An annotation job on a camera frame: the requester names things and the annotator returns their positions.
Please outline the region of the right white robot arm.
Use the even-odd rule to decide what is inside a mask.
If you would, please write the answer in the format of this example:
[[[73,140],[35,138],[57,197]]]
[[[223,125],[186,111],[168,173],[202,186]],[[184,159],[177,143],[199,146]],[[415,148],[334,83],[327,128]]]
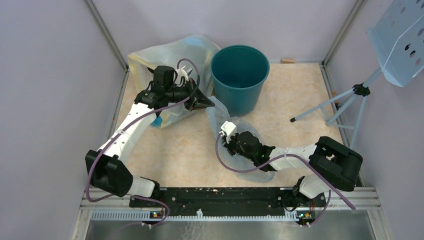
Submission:
[[[254,166],[252,171],[311,170],[312,174],[300,177],[292,188],[292,199],[299,206],[307,206],[324,192],[352,192],[364,161],[359,153],[329,136],[295,148],[262,144],[249,131],[230,134],[222,131],[220,139],[231,156],[250,161]]]

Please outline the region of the thin blue plastic trash bag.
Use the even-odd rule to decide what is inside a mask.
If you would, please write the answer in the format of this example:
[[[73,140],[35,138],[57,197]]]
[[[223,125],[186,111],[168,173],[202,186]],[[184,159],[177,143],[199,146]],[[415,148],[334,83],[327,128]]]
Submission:
[[[225,105],[215,96],[208,98],[214,106],[206,108],[209,125],[219,138],[217,152],[226,169],[231,169],[242,180],[267,183],[275,176],[274,169],[265,165],[270,160],[271,148],[261,143],[262,137],[247,121],[231,117]]]

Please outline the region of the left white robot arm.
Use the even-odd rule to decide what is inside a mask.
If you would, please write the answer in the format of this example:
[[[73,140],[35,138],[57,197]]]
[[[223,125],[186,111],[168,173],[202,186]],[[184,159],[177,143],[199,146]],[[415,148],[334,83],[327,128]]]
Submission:
[[[153,79],[146,89],[136,95],[129,113],[111,138],[98,150],[85,155],[88,185],[107,192],[110,196],[141,196],[149,207],[160,202],[159,184],[133,175],[126,167],[133,148],[147,127],[162,111],[183,107],[195,111],[215,104],[201,90],[200,76],[189,76],[185,67],[174,69],[159,65],[149,70]]]

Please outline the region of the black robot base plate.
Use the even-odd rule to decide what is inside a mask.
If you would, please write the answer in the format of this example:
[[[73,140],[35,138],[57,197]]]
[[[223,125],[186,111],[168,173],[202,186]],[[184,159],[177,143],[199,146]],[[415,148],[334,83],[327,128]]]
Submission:
[[[171,216],[206,217],[283,216],[295,203],[291,188],[280,187],[168,187],[153,198],[170,209]]]

